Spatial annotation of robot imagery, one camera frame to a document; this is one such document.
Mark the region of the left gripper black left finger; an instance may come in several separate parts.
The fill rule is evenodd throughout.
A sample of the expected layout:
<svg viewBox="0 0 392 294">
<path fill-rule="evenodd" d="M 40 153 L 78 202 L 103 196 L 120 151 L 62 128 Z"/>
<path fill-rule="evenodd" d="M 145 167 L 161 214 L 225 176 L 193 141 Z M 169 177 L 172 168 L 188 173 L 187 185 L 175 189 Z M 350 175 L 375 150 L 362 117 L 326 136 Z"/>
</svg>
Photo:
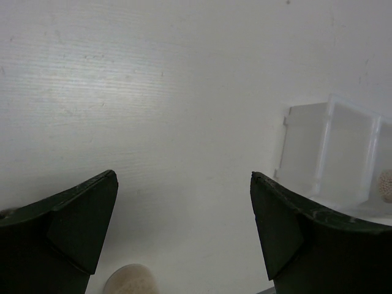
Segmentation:
<svg viewBox="0 0 392 294">
<path fill-rule="evenodd" d="M 84 293 L 117 193 L 107 170 L 1 219 L 1 293 Z"/>
</svg>

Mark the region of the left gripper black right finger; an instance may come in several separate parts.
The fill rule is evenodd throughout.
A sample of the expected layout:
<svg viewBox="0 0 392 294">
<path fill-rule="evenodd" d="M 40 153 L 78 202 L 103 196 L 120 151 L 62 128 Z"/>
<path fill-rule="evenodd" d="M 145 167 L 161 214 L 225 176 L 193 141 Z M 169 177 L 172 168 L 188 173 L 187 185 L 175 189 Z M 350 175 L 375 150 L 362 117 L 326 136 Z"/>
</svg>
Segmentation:
<svg viewBox="0 0 392 294">
<path fill-rule="evenodd" d="M 390 293 L 391 227 L 342 214 L 253 172 L 252 207 L 277 293 Z"/>
</svg>

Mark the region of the white silver cap shaker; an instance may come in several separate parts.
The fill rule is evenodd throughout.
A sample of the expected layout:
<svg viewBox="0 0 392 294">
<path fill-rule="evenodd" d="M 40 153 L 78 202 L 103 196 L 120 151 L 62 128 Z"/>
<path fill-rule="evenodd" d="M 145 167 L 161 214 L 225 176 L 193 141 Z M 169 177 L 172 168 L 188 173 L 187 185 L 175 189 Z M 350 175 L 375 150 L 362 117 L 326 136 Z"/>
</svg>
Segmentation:
<svg viewBox="0 0 392 294">
<path fill-rule="evenodd" d="M 144 265 L 130 264 L 116 270 L 107 280 L 104 294 L 158 294 L 152 272 Z"/>
</svg>

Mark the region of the blue label silver cap shaker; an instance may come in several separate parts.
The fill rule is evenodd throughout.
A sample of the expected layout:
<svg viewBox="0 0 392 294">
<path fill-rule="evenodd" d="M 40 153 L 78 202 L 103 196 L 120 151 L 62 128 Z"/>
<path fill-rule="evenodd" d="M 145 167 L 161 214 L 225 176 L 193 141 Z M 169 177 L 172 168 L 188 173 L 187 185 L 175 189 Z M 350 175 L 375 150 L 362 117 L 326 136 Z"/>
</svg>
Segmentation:
<svg viewBox="0 0 392 294">
<path fill-rule="evenodd" d="M 391 169 L 383 170 L 377 178 L 377 193 L 386 203 L 392 201 L 392 171 Z"/>
</svg>

